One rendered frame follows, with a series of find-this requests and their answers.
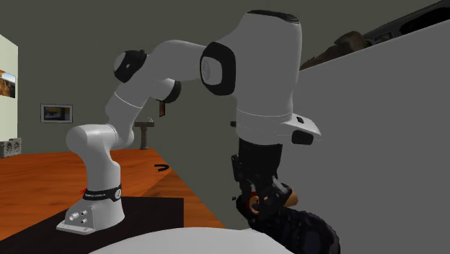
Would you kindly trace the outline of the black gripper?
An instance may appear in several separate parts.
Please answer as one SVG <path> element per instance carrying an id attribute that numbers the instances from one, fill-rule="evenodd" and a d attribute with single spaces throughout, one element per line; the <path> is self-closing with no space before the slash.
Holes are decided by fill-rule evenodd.
<path id="1" fill-rule="evenodd" d="M 277 179 L 282 150 L 282 144 L 260 145 L 239 140 L 239 154 L 231 156 L 231 164 L 240 189 L 236 207 L 244 217 L 260 215 L 260 219 L 267 219 L 291 196 L 292 189 Z M 260 197 L 256 185 L 266 185 L 260 189 Z"/>

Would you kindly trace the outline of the orange round object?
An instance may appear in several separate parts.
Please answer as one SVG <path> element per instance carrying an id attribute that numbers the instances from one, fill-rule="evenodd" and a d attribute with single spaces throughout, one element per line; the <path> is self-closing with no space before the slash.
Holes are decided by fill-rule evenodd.
<path id="1" fill-rule="evenodd" d="M 298 203 L 299 199 L 297 194 L 292 191 L 291 195 L 288 197 L 287 201 L 284 203 L 284 207 L 295 206 Z M 259 197 L 256 192 L 252 191 L 250 195 L 250 199 L 247 202 L 247 208 L 254 214 L 258 215 L 260 213 L 259 209 Z"/>

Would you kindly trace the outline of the white rounded fixture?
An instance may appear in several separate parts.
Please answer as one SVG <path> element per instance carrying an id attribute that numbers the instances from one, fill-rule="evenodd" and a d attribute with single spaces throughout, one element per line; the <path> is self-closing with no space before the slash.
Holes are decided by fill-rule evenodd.
<path id="1" fill-rule="evenodd" d="M 89 254 L 293 254 L 253 229 L 183 227 L 131 237 Z"/>

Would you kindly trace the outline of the black robot stand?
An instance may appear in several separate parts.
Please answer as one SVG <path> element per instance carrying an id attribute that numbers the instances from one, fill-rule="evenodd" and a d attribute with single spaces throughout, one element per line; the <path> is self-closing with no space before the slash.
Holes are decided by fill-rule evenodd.
<path id="1" fill-rule="evenodd" d="M 114 227 L 77 235 L 56 229 L 61 211 L 0 241 L 0 254 L 89 254 L 131 237 L 184 226 L 182 198 L 123 197 L 125 219 Z"/>

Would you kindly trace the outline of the brown lumpy object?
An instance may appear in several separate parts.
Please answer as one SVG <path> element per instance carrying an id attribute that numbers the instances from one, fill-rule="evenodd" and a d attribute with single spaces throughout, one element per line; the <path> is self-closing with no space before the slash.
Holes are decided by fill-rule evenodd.
<path id="1" fill-rule="evenodd" d="M 366 47 L 366 40 L 361 33 L 356 31 L 347 32 L 335 40 L 334 44 L 318 56 L 315 56 L 300 66 L 300 71 L 310 67 L 323 64 L 327 61 L 354 53 Z"/>

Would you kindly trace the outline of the black long object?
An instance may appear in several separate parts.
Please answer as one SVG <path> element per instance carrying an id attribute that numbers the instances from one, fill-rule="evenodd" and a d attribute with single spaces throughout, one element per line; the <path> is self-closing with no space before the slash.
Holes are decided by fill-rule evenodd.
<path id="1" fill-rule="evenodd" d="M 373 29 L 365 33 L 363 37 L 366 47 L 370 47 L 448 19 L 450 19 L 450 0 L 440 0 Z"/>

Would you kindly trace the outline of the grey blocky object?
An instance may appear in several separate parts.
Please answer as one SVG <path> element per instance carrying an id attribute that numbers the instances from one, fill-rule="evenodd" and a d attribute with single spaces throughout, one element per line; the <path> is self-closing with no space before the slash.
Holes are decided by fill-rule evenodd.
<path id="1" fill-rule="evenodd" d="M 22 153 L 22 139 L 15 138 L 0 141 L 0 159 L 20 155 Z"/>

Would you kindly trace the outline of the dark pedestal table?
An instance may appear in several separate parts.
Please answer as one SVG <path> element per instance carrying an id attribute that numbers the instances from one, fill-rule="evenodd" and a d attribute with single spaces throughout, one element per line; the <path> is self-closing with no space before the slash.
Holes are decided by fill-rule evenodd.
<path id="1" fill-rule="evenodd" d="M 148 149 L 148 145 L 147 145 L 147 131 L 148 131 L 148 128 L 154 127 L 153 119 L 152 118 L 147 118 L 146 121 L 136 121 L 134 123 L 134 126 L 136 128 L 140 128 L 140 130 L 141 130 L 140 150 L 147 150 Z"/>

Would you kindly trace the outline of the grey framed wall picture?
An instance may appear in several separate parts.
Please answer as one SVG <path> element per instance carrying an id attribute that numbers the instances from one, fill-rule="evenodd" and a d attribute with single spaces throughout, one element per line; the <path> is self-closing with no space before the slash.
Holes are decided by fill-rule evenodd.
<path id="1" fill-rule="evenodd" d="M 41 123 L 73 123 L 73 106 L 57 104 L 40 105 Z"/>

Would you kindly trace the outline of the orange wall picture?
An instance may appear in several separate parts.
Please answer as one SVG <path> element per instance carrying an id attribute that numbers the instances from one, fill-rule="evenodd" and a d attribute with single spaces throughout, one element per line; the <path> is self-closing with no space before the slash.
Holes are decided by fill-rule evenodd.
<path id="1" fill-rule="evenodd" d="M 16 76 L 0 70 L 0 95 L 16 97 Z"/>

